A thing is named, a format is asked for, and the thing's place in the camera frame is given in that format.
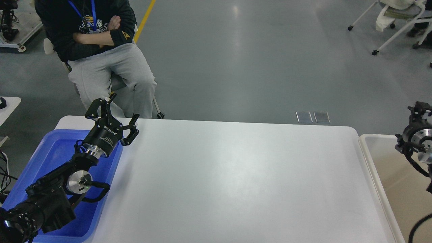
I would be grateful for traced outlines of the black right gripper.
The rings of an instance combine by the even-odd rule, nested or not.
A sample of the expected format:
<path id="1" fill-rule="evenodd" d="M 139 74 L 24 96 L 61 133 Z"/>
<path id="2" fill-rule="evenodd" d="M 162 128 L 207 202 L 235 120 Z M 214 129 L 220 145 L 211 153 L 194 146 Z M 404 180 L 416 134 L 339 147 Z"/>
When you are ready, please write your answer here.
<path id="1" fill-rule="evenodd" d="M 405 142 L 422 145 L 432 139 L 432 125 L 428 119 L 431 117 L 432 106 L 429 103 L 416 101 L 414 106 L 408 106 L 410 111 L 409 125 L 404 129 L 402 137 Z"/>

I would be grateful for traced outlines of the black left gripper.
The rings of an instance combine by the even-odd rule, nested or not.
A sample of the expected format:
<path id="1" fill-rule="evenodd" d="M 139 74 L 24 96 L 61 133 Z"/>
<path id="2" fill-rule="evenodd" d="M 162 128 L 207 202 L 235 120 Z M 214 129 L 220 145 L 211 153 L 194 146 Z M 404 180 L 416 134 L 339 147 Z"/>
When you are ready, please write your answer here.
<path id="1" fill-rule="evenodd" d="M 122 146 L 131 145 L 139 134 L 136 121 L 139 114 L 134 114 L 126 126 L 123 126 L 112 115 L 110 105 L 114 101 L 116 93 L 111 93 L 108 98 L 98 98 L 92 101 L 85 113 L 85 118 L 96 120 L 96 124 L 89 134 L 82 141 L 82 146 L 86 149 L 100 150 L 101 156 L 107 158 L 111 155 L 118 141 Z M 123 131 L 129 130 L 129 134 L 123 137 Z"/>

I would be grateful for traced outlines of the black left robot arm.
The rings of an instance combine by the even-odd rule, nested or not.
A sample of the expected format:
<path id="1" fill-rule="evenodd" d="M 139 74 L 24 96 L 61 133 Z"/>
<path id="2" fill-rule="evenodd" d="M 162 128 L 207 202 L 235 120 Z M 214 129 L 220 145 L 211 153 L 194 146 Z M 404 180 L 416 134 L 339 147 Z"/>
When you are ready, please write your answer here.
<path id="1" fill-rule="evenodd" d="M 40 230 L 55 231 L 73 221 L 79 203 L 96 203 L 106 196 L 110 185 L 94 181 L 90 168 L 101 157 L 109 157 L 119 142 L 130 145 L 139 134 L 135 124 L 139 114 L 134 114 L 126 126 L 112 115 L 110 104 L 116 96 L 112 92 L 108 98 L 91 103 L 85 117 L 95 125 L 76 142 L 71 160 L 28 186 L 26 200 L 12 209 L 1 209 L 2 243 L 31 243 Z"/>

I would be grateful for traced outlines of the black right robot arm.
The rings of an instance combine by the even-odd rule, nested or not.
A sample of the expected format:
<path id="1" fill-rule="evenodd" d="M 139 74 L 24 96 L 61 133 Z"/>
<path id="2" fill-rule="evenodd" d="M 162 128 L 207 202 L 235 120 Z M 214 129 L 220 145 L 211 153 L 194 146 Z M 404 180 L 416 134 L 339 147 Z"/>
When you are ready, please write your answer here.
<path id="1" fill-rule="evenodd" d="M 402 134 L 395 134 L 395 149 L 404 155 L 412 167 L 423 176 L 432 178 L 432 108 L 429 103 L 416 101 L 408 106 L 409 124 Z"/>

